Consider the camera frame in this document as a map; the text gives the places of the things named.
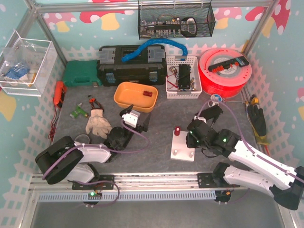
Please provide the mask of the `small red spring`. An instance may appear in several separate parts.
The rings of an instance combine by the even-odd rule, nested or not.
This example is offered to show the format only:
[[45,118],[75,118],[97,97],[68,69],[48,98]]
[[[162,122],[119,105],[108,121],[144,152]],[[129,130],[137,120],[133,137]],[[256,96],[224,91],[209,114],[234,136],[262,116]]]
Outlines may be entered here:
[[143,95],[144,95],[144,96],[147,96],[147,97],[152,97],[153,92],[150,92],[150,91],[143,91]]

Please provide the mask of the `white work glove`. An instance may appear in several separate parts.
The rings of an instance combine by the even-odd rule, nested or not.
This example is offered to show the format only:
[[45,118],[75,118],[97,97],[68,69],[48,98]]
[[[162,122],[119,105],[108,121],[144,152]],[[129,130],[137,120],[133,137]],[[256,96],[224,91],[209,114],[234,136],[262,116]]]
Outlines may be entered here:
[[103,117],[102,109],[92,109],[91,116],[85,127],[87,134],[92,133],[95,136],[100,136],[103,139],[107,138],[107,135],[112,130],[112,126],[106,118]]

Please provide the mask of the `white peg base plate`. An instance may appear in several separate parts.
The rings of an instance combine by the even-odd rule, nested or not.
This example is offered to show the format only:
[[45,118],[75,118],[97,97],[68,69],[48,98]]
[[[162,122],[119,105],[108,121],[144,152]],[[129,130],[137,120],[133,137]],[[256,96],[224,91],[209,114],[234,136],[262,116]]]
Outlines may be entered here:
[[186,131],[180,131],[180,134],[176,136],[172,133],[172,144],[171,144],[171,159],[194,162],[195,149],[188,148],[186,145]]

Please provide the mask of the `green plastic case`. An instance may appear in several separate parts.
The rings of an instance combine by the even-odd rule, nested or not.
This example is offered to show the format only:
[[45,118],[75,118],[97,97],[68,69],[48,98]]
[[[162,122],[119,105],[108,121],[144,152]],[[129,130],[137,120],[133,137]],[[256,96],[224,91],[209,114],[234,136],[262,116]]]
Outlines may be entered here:
[[97,77],[97,60],[72,60],[67,62],[62,81],[67,87],[101,86]]

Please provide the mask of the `aluminium rail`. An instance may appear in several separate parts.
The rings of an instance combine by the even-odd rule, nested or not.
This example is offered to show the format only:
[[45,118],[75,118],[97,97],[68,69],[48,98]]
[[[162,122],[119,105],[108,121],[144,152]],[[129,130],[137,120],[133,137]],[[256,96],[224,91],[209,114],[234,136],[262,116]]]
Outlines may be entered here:
[[229,166],[232,173],[223,183],[215,183],[211,173],[164,172],[164,173],[117,173],[94,174],[88,167],[76,167],[66,177],[60,175],[54,184],[48,184],[41,174],[35,174],[30,182],[30,190],[91,190],[99,181],[108,180],[102,187],[112,190],[115,182],[121,190],[233,190],[244,187],[258,191],[267,191],[273,182],[253,172],[242,171]]

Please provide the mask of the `red filament spool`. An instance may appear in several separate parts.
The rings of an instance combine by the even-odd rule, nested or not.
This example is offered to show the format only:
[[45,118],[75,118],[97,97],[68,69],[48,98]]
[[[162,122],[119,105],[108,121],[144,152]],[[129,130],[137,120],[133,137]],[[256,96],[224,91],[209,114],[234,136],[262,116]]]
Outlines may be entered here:
[[202,90],[209,95],[218,94],[223,98],[231,98],[240,93],[252,75],[251,64],[245,67],[233,66],[217,73],[208,71],[208,67],[213,64],[239,56],[244,55],[236,50],[224,47],[205,51],[198,63]]

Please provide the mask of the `clear acrylic wall box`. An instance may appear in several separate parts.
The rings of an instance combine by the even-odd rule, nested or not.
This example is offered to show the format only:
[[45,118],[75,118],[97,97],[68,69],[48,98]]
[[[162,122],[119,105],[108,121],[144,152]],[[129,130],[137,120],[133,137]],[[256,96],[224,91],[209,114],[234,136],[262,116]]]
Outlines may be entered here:
[[0,88],[8,95],[41,97],[57,51],[52,41],[22,38],[15,31],[0,58]]

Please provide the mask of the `yellow handled screwdriver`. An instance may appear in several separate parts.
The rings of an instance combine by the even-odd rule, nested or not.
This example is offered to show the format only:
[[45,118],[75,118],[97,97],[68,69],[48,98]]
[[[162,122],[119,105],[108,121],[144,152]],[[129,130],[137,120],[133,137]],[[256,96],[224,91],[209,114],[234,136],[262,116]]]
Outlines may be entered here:
[[234,102],[234,103],[243,103],[246,105],[258,105],[259,104],[259,99],[256,95],[252,95],[249,100],[241,101],[241,100],[229,100],[229,99],[224,99],[224,102]]

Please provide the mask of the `large red spring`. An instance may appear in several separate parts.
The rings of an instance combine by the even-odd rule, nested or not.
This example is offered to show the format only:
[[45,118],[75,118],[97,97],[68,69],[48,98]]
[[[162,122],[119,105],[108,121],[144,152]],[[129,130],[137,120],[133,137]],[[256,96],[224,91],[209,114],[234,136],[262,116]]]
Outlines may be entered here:
[[176,126],[176,127],[174,128],[174,136],[179,136],[179,135],[180,135],[180,132],[181,132],[180,127]]

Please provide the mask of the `green small tool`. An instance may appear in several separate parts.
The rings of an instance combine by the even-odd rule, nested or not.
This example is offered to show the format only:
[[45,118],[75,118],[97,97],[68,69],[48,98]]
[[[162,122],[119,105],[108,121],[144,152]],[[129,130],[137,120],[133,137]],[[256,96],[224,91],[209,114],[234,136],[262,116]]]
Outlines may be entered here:
[[70,113],[70,116],[73,118],[73,119],[76,119],[78,116],[82,115],[83,117],[85,118],[89,118],[89,114],[87,112],[85,112],[82,108],[82,103],[79,103],[76,105],[76,108],[74,111],[72,111]]

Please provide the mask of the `black yellow work glove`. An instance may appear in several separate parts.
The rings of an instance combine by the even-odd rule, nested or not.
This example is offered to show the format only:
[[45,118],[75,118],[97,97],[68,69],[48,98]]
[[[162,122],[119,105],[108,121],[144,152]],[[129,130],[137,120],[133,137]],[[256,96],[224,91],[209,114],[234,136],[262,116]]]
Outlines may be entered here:
[[263,109],[251,104],[247,107],[247,117],[253,128],[256,142],[261,145],[269,145]]

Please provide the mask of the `black aluminium extrusion block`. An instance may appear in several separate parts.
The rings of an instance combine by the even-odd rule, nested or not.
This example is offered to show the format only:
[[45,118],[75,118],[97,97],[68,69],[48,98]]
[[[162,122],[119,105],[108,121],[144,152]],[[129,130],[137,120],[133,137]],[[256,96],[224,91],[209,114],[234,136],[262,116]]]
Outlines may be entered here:
[[195,117],[206,121],[212,119],[212,122],[215,123],[221,114],[223,114],[223,110],[218,105],[215,105],[203,110],[200,115],[196,114]]

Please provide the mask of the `orange multimeter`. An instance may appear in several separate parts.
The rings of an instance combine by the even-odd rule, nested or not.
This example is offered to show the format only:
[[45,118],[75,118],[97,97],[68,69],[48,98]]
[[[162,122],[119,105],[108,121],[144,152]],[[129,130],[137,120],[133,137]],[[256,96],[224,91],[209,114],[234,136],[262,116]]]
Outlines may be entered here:
[[55,92],[53,97],[53,103],[56,108],[61,109],[63,101],[67,92],[67,87],[64,85],[63,81],[57,81],[55,86]]

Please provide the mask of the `black terminal strip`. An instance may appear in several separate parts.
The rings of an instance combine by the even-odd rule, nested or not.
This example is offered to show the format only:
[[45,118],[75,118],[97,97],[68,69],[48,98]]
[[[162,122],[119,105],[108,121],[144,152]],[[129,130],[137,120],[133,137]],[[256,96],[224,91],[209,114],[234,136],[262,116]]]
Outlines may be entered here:
[[246,59],[246,57],[239,56],[217,64],[213,64],[208,67],[208,71],[212,73],[217,73],[223,70],[230,69],[233,66],[246,67],[248,65],[249,65],[249,61]]

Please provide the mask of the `grey tape roll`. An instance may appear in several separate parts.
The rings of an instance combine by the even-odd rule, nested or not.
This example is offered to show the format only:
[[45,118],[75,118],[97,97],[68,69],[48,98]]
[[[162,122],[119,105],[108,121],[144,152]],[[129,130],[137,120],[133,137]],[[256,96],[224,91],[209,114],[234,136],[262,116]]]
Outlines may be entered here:
[[75,138],[75,142],[89,144],[91,139],[87,134],[80,134]]

